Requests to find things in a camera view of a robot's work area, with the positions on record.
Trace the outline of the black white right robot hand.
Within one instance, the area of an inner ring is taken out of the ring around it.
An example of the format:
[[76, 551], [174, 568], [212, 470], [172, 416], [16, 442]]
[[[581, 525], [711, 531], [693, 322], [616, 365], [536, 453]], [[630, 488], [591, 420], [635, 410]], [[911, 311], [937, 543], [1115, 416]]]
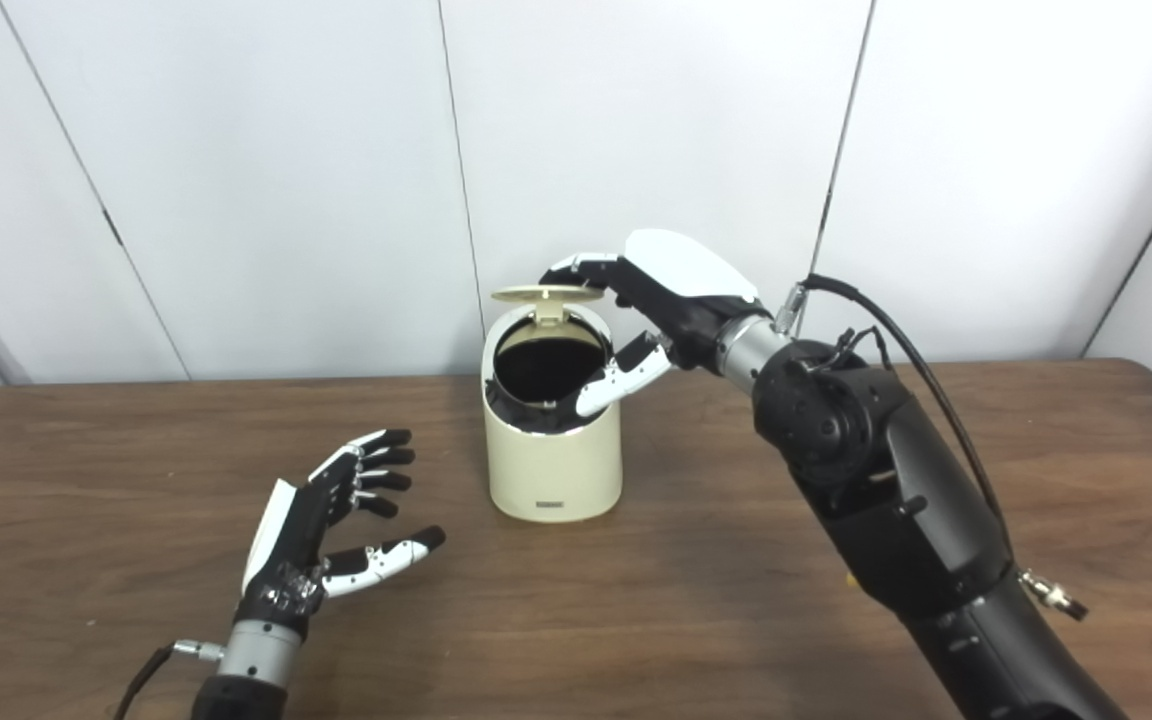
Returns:
[[650, 324], [559, 406], [586, 418], [657, 381], [669, 369], [721, 374], [723, 332], [768, 318], [755, 283], [703, 243], [677, 232], [639, 229], [621, 253], [576, 252], [550, 266], [541, 285], [612, 291], [617, 306]]

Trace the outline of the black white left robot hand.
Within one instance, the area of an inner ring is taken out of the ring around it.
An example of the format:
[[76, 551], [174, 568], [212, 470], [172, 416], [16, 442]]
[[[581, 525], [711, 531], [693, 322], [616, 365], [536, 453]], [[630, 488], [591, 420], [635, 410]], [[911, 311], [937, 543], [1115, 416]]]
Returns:
[[376, 588], [444, 546], [444, 529], [431, 525], [380, 544], [323, 551], [329, 529], [355, 511], [397, 515], [382, 491], [411, 488], [411, 478], [399, 470], [415, 460], [411, 439], [408, 429], [374, 430], [348, 439], [305, 480], [276, 480], [248, 552], [236, 623], [279, 626], [306, 641], [323, 602]]

